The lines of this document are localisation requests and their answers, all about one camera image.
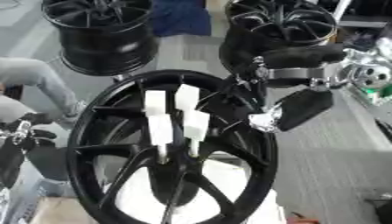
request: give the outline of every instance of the rim lip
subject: rim lip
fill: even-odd
[[[150,0],[145,0],[145,1],[149,1],[150,6],[152,7],[152,2]],[[61,23],[60,21],[56,20],[55,18],[49,17],[48,9],[47,9],[44,2],[41,4],[41,11],[42,11],[44,19],[46,19],[50,23],[52,23],[60,28],[100,32],[100,31],[107,31],[107,30],[123,31],[126,29],[134,29],[137,26],[142,25],[143,23],[147,23],[146,20],[148,20],[150,18],[151,7],[148,10],[146,10],[146,13],[144,15],[135,19],[134,21],[130,21],[130,22],[124,23],[124,24],[112,24],[112,25],[107,25],[107,26],[93,26],[93,27],[80,27],[80,26],[76,26],[76,25],[64,24],[64,23]]]
[[[83,69],[82,67],[79,66],[74,66],[64,55],[64,51],[60,52],[60,59],[63,62],[66,67],[69,69],[75,71],[76,73],[79,74],[85,74],[88,76],[116,76],[119,74],[128,74],[136,71],[137,69],[140,69],[142,67],[147,66],[152,60],[155,59],[155,56],[157,55],[158,52],[158,43],[155,39],[153,39],[153,44],[152,48],[150,49],[150,53],[148,54],[148,57],[138,57],[137,61],[135,63],[130,63],[128,66],[123,67],[121,69],[112,69],[112,70],[106,70],[100,73],[97,72],[91,72],[91,70],[88,69]]]
[[[204,73],[188,71],[188,70],[161,70],[161,71],[150,72],[149,74],[159,74],[159,73],[182,73],[182,74],[187,73],[187,74],[193,74],[193,75],[195,75],[195,74],[206,75]],[[84,186],[82,186],[81,182],[78,180],[80,177],[77,177],[75,175],[71,175],[71,172],[69,172],[70,170],[72,170],[71,167],[72,166],[74,167],[75,163],[76,163],[75,156],[74,156],[75,152],[72,150],[72,148],[80,146],[77,142],[81,142],[82,135],[86,131],[86,127],[90,124],[91,121],[93,121],[92,115],[94,112],[91,110],[91,108],[99,102],[106,102],[107,100],[112,98],[114,95],[127,89],[130,85],[133,84],[134,81],[138,80],[138,78],[140,78],[140,77],[143,78],[143,75],[144,75],[144,73],[139,74],[138,76],[129,77],[127,80],[124,80],[124,81],[108,88],[106,91],[102,92],[102,94],[97,96],[95,98],[95,100],[88,105],[87,110],[85,110],[86,112],[83,112],[80,119],[76,123],[75,127],[81,127],[81,128],[73,129],[73,131],[71,132],[71,135],[69,137],[69,140],[68,140],[68,152],[66,154],[66,165],[67,165],[67,169],[68,169],[68,175],[70,178],[70,182],[71,182],[73,189],[75,190],[78,198],[80,199],[80,203],[93,217],[95,217],[95,218],[99,217],[99,221],[101,221],[101,224],[113,224],[113,223],[118,223],[118,222],[113,222],[114,220],[112,219],[112,217],[113,217],[112,215],[106,215],[104,213],[100,213],[101,210],[97,209],[95,204],[92,203],[91,198],[87,198],[88,201],[86,201],[86,198],[85,198],[86,188]],[[213,77],[212,75],[209,75],[209,76],[211,76],[216,81],[221,81],[221,79],[218,77]],[[276,143],[276,139],[275,139],[274,135],[272,135],[272,134],[267,134],[267,133],[261,133],[261,134],[263,135],[263,137],[265,139],[265,145],[269,148],[267,150],[267,152],[272,153],[272,155],[269,155],[270,156],[270,165],[267,168],[265,168],[264,175],[262,176],[262,178],[265,179],[265,181],[263,181],[261,184],[262,189],[260,190],[260,194],[262,195],[262,197],[259,199],[261,201],[260,204],[265,200],[265,197],[267,196],[268,192],[270,191],[272,184],[275,180],[276,173],[277,173],[277,143]],[[237,220],[230,220],[230,217],[217,219],[216,217],[219,217],[219,216],[214,216],[212,219],[203,220],[200,223],[238,224],[238,222],[239,222],[238,219],[240,219],[241,216],[243,216],[243,215],[244,215],[244,213],[236,215]],[[138,223],[138,224],[145,223],[140,220],[136,220],[136,219],[134,219],[134,220],[135,220],[135,223]]]
[[[329,38],[330,38],[331,36],[333,36],[333,35],[336,33],[336,31],[338,30],[338,24],[336,23],[336,20],[333,18],[333,15],[332,15],[331,12],[327,11],[327,10],[324,9],[323,7],[318,6],[318,5],[314,4],[314,3],[306,2],[307,4],[312,5],[312,6],[314,7],[315,10],[321,11],[321,12],[325,13],[326,16],[328,16],[329,18],[331,18],[331,22],[333,22],[333,24],[332,24],[332,25],[333,25],[333,29],[331,30],[331,32],[328,33],[328,35],[324,36],[323,38],[320,38],[320,39],[317,39],[317,40],[285,41],[284,39],[271,38],[271,37],[268,37],[268,36],[266,36],[266,35],[264,35],[264,34],[262,34],[262,33],[260,33],[260,32],[252,32],[252,31],[246,29],[245,27],[243,27],[243,26],[237,24],[237,23],[233,20],[233,17],[231,17],[231,16],[229,15],[229,11],[230,11],[232,5],[235,4],[235,1],[239,2],[239,0],[230,0],[230,1],[226,4],[226,6],[225,6],[225,14],[226,14],[227,20],[228,20],[229,23],[230,23],[230,27],[231,27],[231,26],[234,26],[236,29],[240,29],[241,31],[246,32],[246,33],[248,33],[249,35],[255,35],[256,37],[258,36],[258,37],[260,37],[260,38],[270,39],[270,41],[276,41],[276,42],[282,42],[282,43],[289,43],[289,45],[290,45],[290,44],[300,44],[300,45],[301,45],[301,44],[302,44],[302,45],[303,45],[303,44],[312,44],[313,42],[316,42],[316,43],[317,43],[317,42],[323,42],[324,40],[329,39]]]

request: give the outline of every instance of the foam block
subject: foam block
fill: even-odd
[[[166,145],[173,141],[172,119],[169,115],[148,116],[152,145]]]
[[[200,89],[182,84],[175,95],[176,109],[188,111],[196,109],[200,97]]]
[[[210,115],[197,110],[187,111],[184,116],[184,135],[196,141],[203,141],[208,131]]]
[[[156,116],[166,113],[166,92],[148,90],[145,92],[144,110],[147,116]]]

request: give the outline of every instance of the metal rod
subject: metal rod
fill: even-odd
[[[200,142],[198,140],[192,139],[191,140],[191,150],[189,151],[189,155],[193,158],[197,158],[199,156],[199,147]]]
[[[348,8],[348,5],[353,0],[340,0],[338,6],[336,6],[335,12],[333,13],[333,17],[336,20],[336,23],[339,23],[341,18],[343,17],[343,14],[345,14],[346,9]]]
[[[167,162],[167,146],[166,144],[157,147],[158,162],[164,165]]]

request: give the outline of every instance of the wheel spoke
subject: wheel spoke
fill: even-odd
[[[86,1],[70,0],[70,1],[62,1],[62,2],[48,4],[46,6],[46,8],[52,8],[52,7],[56,7],[56,6],[62,6],[62,5],[68,6],[69,4],[73,4],[74,6],[80,6],[80,4],[85,4],[86,6],[90,5],[90,3],[86,2]]]
[[[333,24],[328,24],[328,23],[325,23],[325,22],[319,22],[319,21],[307,20],[307,19],[304,19],[303,21],[307,25],[320,25],[320,26],[324,26],[324,27],[327,27],[327,28],[333,28],[334,27]]]
[[[250,30],[251,32],[254,32],[254,31],[257,31],[257,30],[259,30],[259,29],[262,29],[262,28],[264,28],[265,26],[270,26],[270,25],[273,25],[272,23],[267,23],[267,24],[261,24],[261,25],[258,25],[258,26],[255,26],[252,30]]]
[[[126,119],[145,118],[145,115],[140,108],[135,107],[105,107],[95,106],[93,110],[98,116],[117,116]]]
[[[232,122],[232,123],[228,124],[226,127],[221,129],[220,134],[222,135],[230,130],[235,131],[240,124],[243,124],[243,122],[244,121],[236,121],[236,122]]]
[[[259,25],[267,24],[270,22],[264,14],[253,11],[238,14],[236,16],[233,16],[232,19],[236,21],[238,21],[239,19],[252,19],[253,21],[257,21]]]
[[[277,7],[275,1],[259,0],[259,2],[265,4],[267,7],[269,7],[269,10],[275,9]]]
[[[218,202],[220,212],[222,214],[230,215],[235,211],[235,205],[233,202],[231,202],[231,200],[223,192],[221,192],[216,185],[202,174],[188,174],[185,176],[185,180],[200,187],[213,197],[216,202]]]
[[[87,15],[86,10],[77,10],[77,11],[68,12],[68,13],[66,13],[66,14],[64,14],[64,15],[61,15],[61,16],[59,16],[59,17],[56,17],[56,19],[59,20],[59,21],[61,21],[61,22],[63,22],[63,23],[64,23],[65,21],[67,21],[67,22],[69,22],[69,21],[73,22],[74,19],[75,19],[76,17],[78,17],[78,16],[80,16],[80,15],[83,15],[83,14]]]
[[[139,153],[140,147],[137,144],[100,144],[80,146],[73,150],[82,156],[118,156],[129,158]]]
[[[134,7],[134,6],[127,6],[127,7],[122,7],[123,9],[125,9],[125,10],[133,10],[133,11],[142,11],[142,12],[148,12],[148,10],[146,10],[146,9],[142,9],[142,8],[139,8],[139,7]]]
[[[284,22],[284,5],[280,5],[275,14],[275,23],[281,25]]]
[[[302,30],[305,30],[306,32],[310,33],[314,38],[316,38],[316,39],[319,38],[317,33],[304,21],[299,20],[299,19],[294,19],[294,20],[291,20],[290,22],[287,22],[287,24],[290,24],[290,23],[293,23],[293,24],[297,25],[298,27],[300,27]]]
[[[264,10],[260,10],[260,9],[257,9],[256,7],[249,6],[249,5],[246,5],[246,4],[242,4],[242,3],[233,3],[233,5],[238,5],[238,6],[242,7],[243,9],[247,9],[247,10],[249,10],[249,11],[257,11],[257,12],[260,12],[260,13],[262,13],[262,14],[265,14],[265,11],[264,11]]]
[[[140,140],[139,140],[139,144],[141,145],[147,145],[151,142],[150,140],[150,132],[149,132],[149,128],[145,125],[142,126],[142,128],[140,129]]]
[[[293,9],[297,9],[302,5],[302,1],[301,0],[296,0],[296,3],[293,6]]]
[[[144,106],[144,100],[145,100],[145,89],[144,89],[144,85],[143,85],[143,81],[144,80],[137,80],[136,84],[137,84],[137,88],[139,90],[139,94],[140,94],[140,99],[141,99],[141,105]]]
[[[198,106],[196,109],[203,109],[212,99],[214,99],[218,95],[222,95],[226,93],[229,89],[235,86],[235,80],[226,79],[223,85],[218,89],[218,91],[213,92],[211,94],[206,95],[205,97],[199,100]]]
[[[166,91],[166,113],[174,115],[176,111],[176,93],[174,91]]]
[[[118,191],[120,191],[121,187],[125,184],[125,182],[134,174],[137,170],[142,167],[148,166],[152,161],[157,160],[157,149],[149,148],[146,150],[140,151],[134,157],[130,157],[122,169],[117,173],[115,180],[106,191],[104,196],[102,197],[99,207],[105,207],[106,205],[112,203]]]
[[[252,170],[255,172],[261,172],[263,168],[268,167],[269,165],[268,162],[258,159],[257,157],[253,156],[250,152],[240,148],[235,144],[230,144],[227,143],[226,141],[222,141],[218,137],[209,137],[205,142],[214,144],[217,147],[214,147],[213,150],[203,152],[203,156],[208,155],[208,153],[209,155],[211,155],[216,151],[223,151],[226,152],[227,154],[238,157],[243,161],[246,161],[249,164],[249,166],[252,168]]]
[[[323,17],[326,18],[326,14],[322,11],[317,11],[317,10],[294,10],[291,12],[289,15],[287,15],[287,18],[290,19],[292,17],[298,18],[302,16],[313,16],[313,17]]]
[[[123,23],[123,11],[121,9],[121,7],[114,7],[113,8],[115,10],[115,16],[117,17],[117,20],[120,24]]]
[[[170,199],[167,202],[166,209],[164,210],[164,216],[162,218],[161,224],[170,224],[172,223],[172,216],[174,213],[174,209],[176,208],[177,204],[179,203],[179,197],[184,189],[184,173],[182,173],[177,181],[176,184],[173,185],[173,191]]]
[[[87,12],[87,17],[86,17],[86,27],[90,28],[91,27],[91,12]]]
[[[283,39],[284,39],[285,41],[290,41],[290,35],[289,35],[289,33],[287,32],[286,29],[283,28],[283,26],[282,26],[281,24],[279,24],[279,25],[277,26],[277,29],[282,33]]]

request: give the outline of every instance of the gray pants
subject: gray pants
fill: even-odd
[[[38,87],[65,115],[75,114],[78,101],[74,92],[44,61],[0,57],[0,83]]]
[[[26,107],[20,101],[15,101],[7,96],[0,95],[0,120],[2,122],[13,122],[26,113],[34,113],[34,111]],[[62,129],[57,123],[37,125],[34,126],[34,129],[47,130],[56,134],[57,137],[54,139],[54,142],[56,143],[57,148],[67,146],[69,132]],[[26,159],[21,166],[17,183],[10,190],[10,209],[8,210],[9,217],[4,223],[18,222],[18,218],[20,218],[19,215],[21,213],[21,210],[18,210],[18,208],[26,209],[27,207],[25,207],[25,203],[31,203],[32,201],[29,200],[35,199],[37,192],[33,192],[32,189],[37,187],[36,184],[38,184],[42,179],[43,176],[39,170],[37,170],[37,168],[28,159]]]

